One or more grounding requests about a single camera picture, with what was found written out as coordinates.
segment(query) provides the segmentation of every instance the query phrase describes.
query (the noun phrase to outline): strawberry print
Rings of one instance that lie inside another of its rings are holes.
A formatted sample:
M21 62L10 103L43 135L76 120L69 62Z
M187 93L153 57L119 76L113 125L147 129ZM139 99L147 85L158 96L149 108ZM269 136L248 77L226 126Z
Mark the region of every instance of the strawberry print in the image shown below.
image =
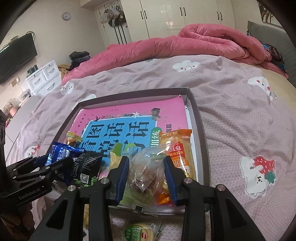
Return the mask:
M267 188L276 181L275 160L267 160L263 156L254 158L242 156L240 167L246 180L245 192L251 198L266 194Z
M263 156L257 156L253 159L255 161L253 165L255 167L262 165L263 169L260 170L260 173L264 175L265 179L268 181L269 184L270 183L273 184L276 178L275 177L275 165L276 165L275 160L268 161Z

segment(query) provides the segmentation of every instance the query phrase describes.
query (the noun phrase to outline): pink comforter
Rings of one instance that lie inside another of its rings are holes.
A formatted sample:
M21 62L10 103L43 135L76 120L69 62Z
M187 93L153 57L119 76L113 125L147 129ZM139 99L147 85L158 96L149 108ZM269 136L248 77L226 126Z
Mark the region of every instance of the pink comforter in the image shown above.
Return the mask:
M219 24L192 24L184 27L178 36L147 39L126 45L112 44L106 51L81 63L68 73L63 78L62 85L71 79L95 75L146 59L198 54L223 56L252 65L259 64L288 78L286 73L270 62L271 55L254 37Z

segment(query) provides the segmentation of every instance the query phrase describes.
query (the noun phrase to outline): drawer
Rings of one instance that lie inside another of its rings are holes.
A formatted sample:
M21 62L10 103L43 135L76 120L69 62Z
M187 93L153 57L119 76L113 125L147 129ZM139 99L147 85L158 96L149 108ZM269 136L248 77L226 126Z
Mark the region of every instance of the drawer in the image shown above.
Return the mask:
M168 29L168 36L177 36L181 29Z
M37 90L43 83L46 82L46 79L42 73L42 71L37 72L31 78L27 80L27 83L32 92Z
M52 80L47 81L44 86L33 92L33 95L44 97L48 93L52 92L55 88L59 87L61 82L61 77L59 74L57 74Z
M42 69L42 72L46 80L50 80L52 77L57 75L57 73L59 73L59 69L57 67L57 64L52 61Z

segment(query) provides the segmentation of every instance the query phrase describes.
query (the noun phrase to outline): folded clothes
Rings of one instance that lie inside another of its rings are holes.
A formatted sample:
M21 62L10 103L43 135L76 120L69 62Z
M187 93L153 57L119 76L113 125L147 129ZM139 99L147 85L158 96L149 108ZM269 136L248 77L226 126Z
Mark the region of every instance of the folded clothes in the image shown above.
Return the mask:
M72 62L78 62L78 63L82 63L84 61L88 61L90 59L90 56L84 56L82 58L76 58L74 59Z
M74 51L72 54L69 55L70 59L74 60L76 58L83 58L85 56L89 56L89 52L83 51L83 52L77 52Z

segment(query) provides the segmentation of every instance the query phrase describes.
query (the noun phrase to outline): orange snack package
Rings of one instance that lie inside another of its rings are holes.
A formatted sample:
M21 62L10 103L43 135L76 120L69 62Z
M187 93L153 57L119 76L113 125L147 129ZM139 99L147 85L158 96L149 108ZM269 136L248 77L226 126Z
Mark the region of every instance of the orange snack package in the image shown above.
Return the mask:
M192 130L179 129L176 131L170 131L168 133L159 133L159 144L169 144L171 142L177 142L172 151L169 153L174 166L181 168L186 177L190 177L196 180L195 167L193 162L193 156L190 146L190 135Z

